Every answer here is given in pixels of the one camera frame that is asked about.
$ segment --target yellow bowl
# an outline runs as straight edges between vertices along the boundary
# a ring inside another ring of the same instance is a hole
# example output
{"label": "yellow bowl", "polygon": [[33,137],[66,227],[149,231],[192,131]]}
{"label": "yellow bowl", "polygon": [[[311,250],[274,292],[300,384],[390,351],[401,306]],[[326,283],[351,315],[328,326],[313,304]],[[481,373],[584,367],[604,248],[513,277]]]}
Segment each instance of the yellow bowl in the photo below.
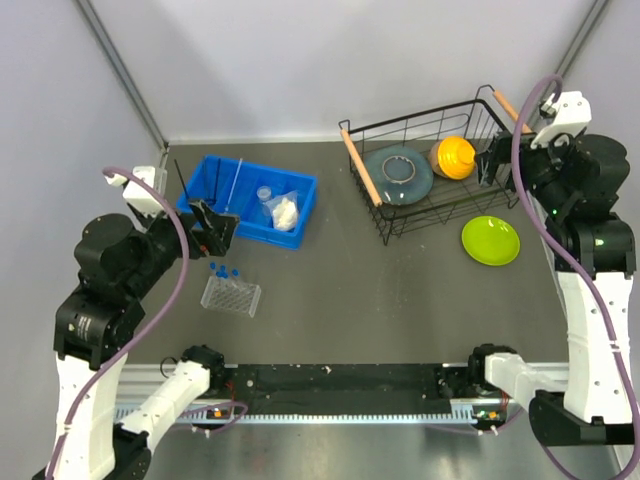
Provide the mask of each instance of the yellow bowl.
{"label": "yellow bowl", "polygon": [[471,143],[462,137],[451,136],[442,140],[437,148],[434,170],[440,170],[443,176],[453,180],[464,180],[471,175],[476,166],[476,151]]}

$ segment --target black wire basket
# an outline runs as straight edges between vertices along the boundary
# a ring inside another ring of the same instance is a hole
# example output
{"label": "black wire basket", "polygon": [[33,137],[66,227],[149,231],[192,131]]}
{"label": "black wire basket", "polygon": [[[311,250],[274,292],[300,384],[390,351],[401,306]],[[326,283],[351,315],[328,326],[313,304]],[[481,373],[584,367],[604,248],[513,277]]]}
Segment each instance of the black wire basket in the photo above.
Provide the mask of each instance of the black wire basket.
{"label": "black wire basket", "polygon": [[[352,129],[350,120],[343,120],[339,126],[343,130],[347,147],[349,148],[348,140],[351,140],[360,159],[365,162],[376,150],[392,145],[411,147],[426,157],[437,141],[450,135],[466,138],[474,146],[476,153],[480,153],[498,133],[507,130],[500,117],[481,98],[481,94],[489,89],[493,91],[490,85],[483,85],[472,100],[364,127]],[[405,233],[432,225],[444,225],[453,218],[465,215],[484,214],[501,205],[513,208],[518,202],[517,195],[507,188],[511,167],[502,165],[490,187],[480,185],[477,171],[462,181],[436,175],[433,188],[419,202],[406,206],[386,203],[376,206],[371,186],[368,189],[365,185],[354,162],[354,155],[356,151],[350,150],[349,169],[385,245],[391,237],[399,238]]]}

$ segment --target clear plastic tray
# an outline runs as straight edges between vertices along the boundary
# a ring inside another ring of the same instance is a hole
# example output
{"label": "clear plastic tray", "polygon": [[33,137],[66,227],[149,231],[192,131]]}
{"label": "clear plastic tray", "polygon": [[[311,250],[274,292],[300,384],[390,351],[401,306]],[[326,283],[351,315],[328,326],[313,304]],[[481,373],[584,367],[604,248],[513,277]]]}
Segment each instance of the clear plastic tray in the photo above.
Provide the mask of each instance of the clear plastic tray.
{"label": "clear plastic tray", "polygon": [[239,313],[253,318],[261,293],[260,285],[214,274],[209,277],[200,303],[209,310]]}

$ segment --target dark plate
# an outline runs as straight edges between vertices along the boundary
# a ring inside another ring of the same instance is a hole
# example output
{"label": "dark plate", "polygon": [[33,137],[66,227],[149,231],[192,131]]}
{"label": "dark plate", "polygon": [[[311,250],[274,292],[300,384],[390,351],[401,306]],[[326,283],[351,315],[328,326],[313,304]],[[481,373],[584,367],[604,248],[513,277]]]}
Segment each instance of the dark plate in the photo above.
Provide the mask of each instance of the dark plate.
{"label": "dark plate", "polygon": [[371,153],[364,163],[382,201],[389,205],[416,203],[433,187],[431,165],[412,148],[382,148]]}

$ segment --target metal frame pole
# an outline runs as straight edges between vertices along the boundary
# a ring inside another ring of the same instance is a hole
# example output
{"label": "metal frame pole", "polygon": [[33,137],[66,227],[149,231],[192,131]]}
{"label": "metal frame pole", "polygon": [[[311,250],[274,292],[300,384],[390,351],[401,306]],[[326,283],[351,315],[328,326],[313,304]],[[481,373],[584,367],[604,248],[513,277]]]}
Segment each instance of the metal frame pole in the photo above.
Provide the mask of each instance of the metal frame pole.
{"label": "metal frame pole", "polygon": [[[578,56],[587,43],[587,40],[594,32],[596,27],[600,25],[602,19],[605,17],[607,7],[611,3],[611,0],[595,0],[591,4],[591,8],[587,12],[587,15],[584,17],[584,20],[582,20],[578,31],[573,36],[573,39],[569,43],[569,46],[562,55],[562,58],[558,63],[558,66],[556,67],[554,73],[557,73],[562,77],[566,77],[569,74],[574,63],[578,59]],[[545,99],[549,95],[551,95],[551,88],[547,89],[542,98]],[[539,120],[539,113],[533,112],[528,119],[528,123],[529,125],[535,125]]]}
{"label": "metal frame pole", "polygon": [[75,3],[76,7],[84,17],[95,36],[98,44],[100,45],[102,51],[104,52],[109,64],[113,68],[113,71],[116,74],[116,77],[120,81],[122,87],[124,88],[127,96],[131,100],[133,107],[138,112],[140,119],[144,123],[147,128],[149,134],[153,138],[153,140],[158,144],[158,147],[164,152],[167,150],[169,146],[169,142],[165,139],[160,127],[156,123],[149,107],[145,103],[140,91],[136,87],[131,74],[127,70],[120,54],[116,50],[107,30],[105,29],[98,13],[96,12],[91,0],[72,0]]}

